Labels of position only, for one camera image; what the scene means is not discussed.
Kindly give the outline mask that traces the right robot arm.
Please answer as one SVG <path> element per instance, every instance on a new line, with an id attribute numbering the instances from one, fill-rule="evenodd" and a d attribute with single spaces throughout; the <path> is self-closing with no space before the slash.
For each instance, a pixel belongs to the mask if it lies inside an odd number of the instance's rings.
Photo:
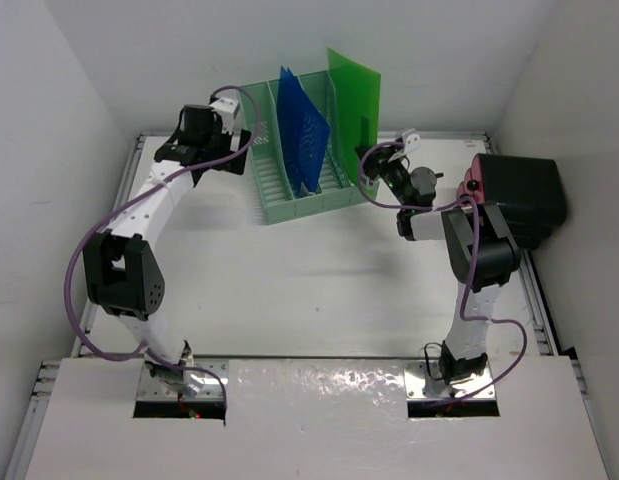
<path id="1" fill-rule="evenodd" d="M 478 203 L 462 195 L 452 203 L 434 205 L 442 177 L 427 167 L 411 171 L 403 165 L 406 144 L 382 142 L 358 146 L 357 184 L 366 192 L 370 181 L 382 180 L 398 203 L 386 204 L 397 212 L 397 230 L 409 241 L 445 241 L 458 297 L 452 326 L 441 343 L 439 375 L 447 385 L 481 374 L 487 364 L 486 337 L 495 300 L 521 261 L 520 249 L 496 204 Z"/>

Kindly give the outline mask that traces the black pink drawer box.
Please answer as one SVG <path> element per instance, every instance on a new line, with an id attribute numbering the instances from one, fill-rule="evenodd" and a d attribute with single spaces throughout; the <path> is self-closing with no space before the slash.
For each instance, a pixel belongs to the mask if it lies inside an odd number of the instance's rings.
<path id="1" fill-rule="evenodd" d="M 479 153 L 457 188 L 478 204 L 496 204 L 521 249 L 533 251 L 567 219 L 567 200 L 553 159 Z"/>

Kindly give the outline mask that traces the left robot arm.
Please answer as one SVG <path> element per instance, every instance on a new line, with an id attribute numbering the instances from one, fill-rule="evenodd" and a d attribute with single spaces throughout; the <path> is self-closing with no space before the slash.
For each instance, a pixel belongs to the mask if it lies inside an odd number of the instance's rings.
<path id="1" fill-rule="evenodd" d="M 83 249 L 90 301 L 118 318 L 154 364 L 191 365 L 192 360 L 187 342 L 171 332 L 159 312 L 166 286 L 153 249 L 206 171 L 244 173 L 251 133 L 233 135 L 238 111 L 238 102 L 226 97 L 214 97 L 208 106 L 184 106 L 136 195 Z"/>

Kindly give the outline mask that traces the blue clip file folder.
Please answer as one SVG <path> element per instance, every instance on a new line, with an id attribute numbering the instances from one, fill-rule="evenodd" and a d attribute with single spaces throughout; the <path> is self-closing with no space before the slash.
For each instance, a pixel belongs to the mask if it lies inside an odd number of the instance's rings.
<path id="1" fill-rule="evenodd" d="M 331 129 L 299 78 L 286 67 L 280 68 L 276 115 L 283 164 L 294 196 L 316 194 Z"/>

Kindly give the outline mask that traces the green clip file folder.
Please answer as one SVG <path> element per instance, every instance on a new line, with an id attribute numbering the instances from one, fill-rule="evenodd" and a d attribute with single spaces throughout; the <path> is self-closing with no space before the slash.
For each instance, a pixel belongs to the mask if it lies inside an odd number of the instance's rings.
<path id="1" fill-rule="evenodd" d="M 352 184 L 357 181 L 358 147 L 377 143 L 381 74 L 336 50 L 327 49 L 328 72 L 336 102 L 336 133 L 344 171 Z"/>

